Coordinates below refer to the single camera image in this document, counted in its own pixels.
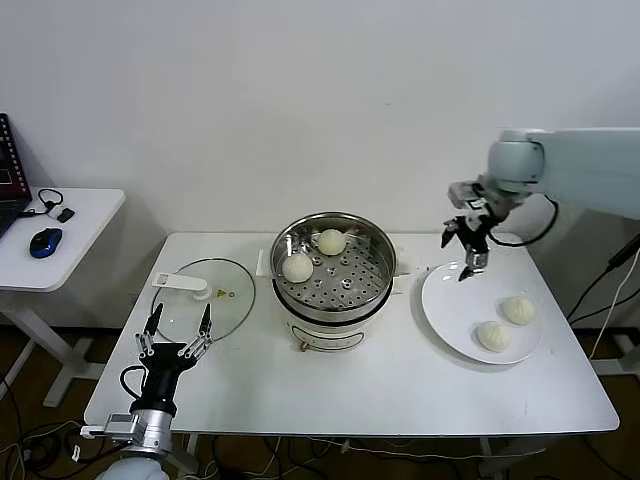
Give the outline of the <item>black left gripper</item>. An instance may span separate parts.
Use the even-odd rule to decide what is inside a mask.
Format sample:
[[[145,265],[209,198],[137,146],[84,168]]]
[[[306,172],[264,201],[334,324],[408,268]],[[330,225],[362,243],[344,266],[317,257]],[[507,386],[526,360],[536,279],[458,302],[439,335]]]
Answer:
[[[141,332],[135,334],[139,355],[147,370],[139,399],[132,402],[130,412],[137,410],[157,410],[175,415],[177,407],[174,395],[180,375],[193,367],[193,359],[200,359],[213,343],[211,335],[211,305],[207,304],[198,328],[198,334],[189,343],[157,343],[154,336],[163,311],[159,303]]]

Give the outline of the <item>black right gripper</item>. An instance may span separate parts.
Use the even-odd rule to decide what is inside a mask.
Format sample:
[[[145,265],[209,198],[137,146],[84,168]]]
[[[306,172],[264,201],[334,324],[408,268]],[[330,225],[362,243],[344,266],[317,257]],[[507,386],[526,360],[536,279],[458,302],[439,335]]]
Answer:
[[[461,215],[444,223],[440,247],[444,249],[458,237],[466,250],[465,266],[458,277],[462,282],[484,272],[489,258],[486,238],[493,228],[505,221],[506,211],[494,209],[488,203],[463,203],[460,209]]]

